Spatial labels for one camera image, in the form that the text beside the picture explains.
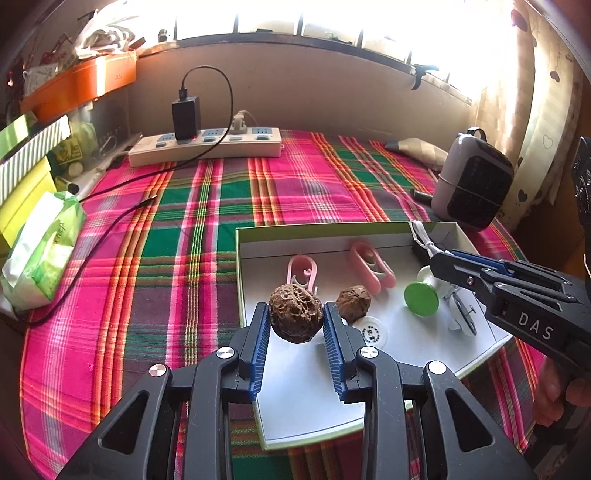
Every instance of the walnut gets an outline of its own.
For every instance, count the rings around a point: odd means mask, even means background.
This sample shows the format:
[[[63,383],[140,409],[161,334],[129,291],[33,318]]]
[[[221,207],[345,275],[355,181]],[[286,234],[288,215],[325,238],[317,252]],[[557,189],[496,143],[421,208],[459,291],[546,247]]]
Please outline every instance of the walnut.
[[[320,300],[299,285],[277,287],[269,305],[273,330],[288,342],[308,342],[322,328],[324,314]]]
[[[336,299],[336,307],[343,317],[351,325],[365,317],[371,305],[371,296],[363,285],[355,285],[344,289]]]

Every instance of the window sill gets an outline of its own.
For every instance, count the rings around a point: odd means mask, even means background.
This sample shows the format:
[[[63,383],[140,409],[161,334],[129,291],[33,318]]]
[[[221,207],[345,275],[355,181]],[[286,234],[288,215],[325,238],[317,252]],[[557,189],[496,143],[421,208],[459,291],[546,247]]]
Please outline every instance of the window sill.
[[[321,48],[324,50],[336,51],[346,55],[353,55],[365,60],[374,61],[381,65],[396,69],[408,75],[414,76],[415,69],[413,66],[407,65],[402,61],[387,57],[381,53],[377,53],[364,48],[344,43],[336,40],[327,40],[324,38],[303,37],[301,35],[284,35],[268,32],[255,33],[227,33],[217,35],[204,35],[202,37],[184,38],[168,43],[157,44],[156,46],[146,49],[141,53],[141,57],[159,53],[161,51],[171,50],[173,48],[198,47],[205,45],[214,45],[219,43],[273,43],[282,45],[297,45],[311,48]],[[424,83],[429,83],[444,92],[458,98],[459,100],[472,104],[472,101],[466,97],[462,92],[452,85],[438,79],[437,77],[426,74],[423,77]]]

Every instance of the white power strip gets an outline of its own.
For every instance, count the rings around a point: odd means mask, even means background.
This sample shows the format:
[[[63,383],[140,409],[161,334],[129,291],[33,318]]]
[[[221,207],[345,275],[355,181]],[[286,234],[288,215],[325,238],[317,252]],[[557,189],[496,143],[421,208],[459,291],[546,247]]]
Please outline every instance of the white power strip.
[[[201,130],[196,138],[177,141],[174,134],[144,137],[129,151],[129,163],[140,167],[153,163],[183,161],[196,157],[210,148],[225,133],[226,128]],[[279,157],[281,134],[278,128],[254,127],[245,134],[228,134],[211,152],[202,158]]]

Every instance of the beige cushion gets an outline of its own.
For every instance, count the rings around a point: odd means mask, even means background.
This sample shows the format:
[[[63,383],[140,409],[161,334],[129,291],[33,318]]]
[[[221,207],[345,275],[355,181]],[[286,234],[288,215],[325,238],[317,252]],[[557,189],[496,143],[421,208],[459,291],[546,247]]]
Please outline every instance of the beige cushion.
[[[393,152],[400,152],[412,157],[427,168],[441,171],[447,152],[429,142],[420,140],[419,138],[407,138],[400,142],[389,142],[386,144],[386,149]]]

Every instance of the finger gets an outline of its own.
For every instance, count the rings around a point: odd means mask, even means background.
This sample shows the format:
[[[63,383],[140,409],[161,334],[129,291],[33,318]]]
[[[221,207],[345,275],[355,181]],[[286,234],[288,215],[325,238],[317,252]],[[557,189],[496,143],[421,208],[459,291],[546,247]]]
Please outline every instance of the finger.
[[[544,360],[539,378],[538,389],[541,388],[551,401],[558,400],[565,385],[562,385],[556,364],[549,358]]]
[[[544,392],[540,392],[535,396],[534,407],[539,408],[540,413],[551,420],[560,420],[564,414],[564,406],[562,400],[552,401]]]
[[[591,384],[583,378],[573,380],[566,390],[566,401],[577,407],[591,407]]]
[[[539,425],[542,425],[544,427],[551,427],[554,423],[554,420],[548,418],[546,415],[544,415],[544,413],[542,413],[542,411],[540,410],[540,406],[537,403],[534,403],[533,414],[534,422],[536,422]]]

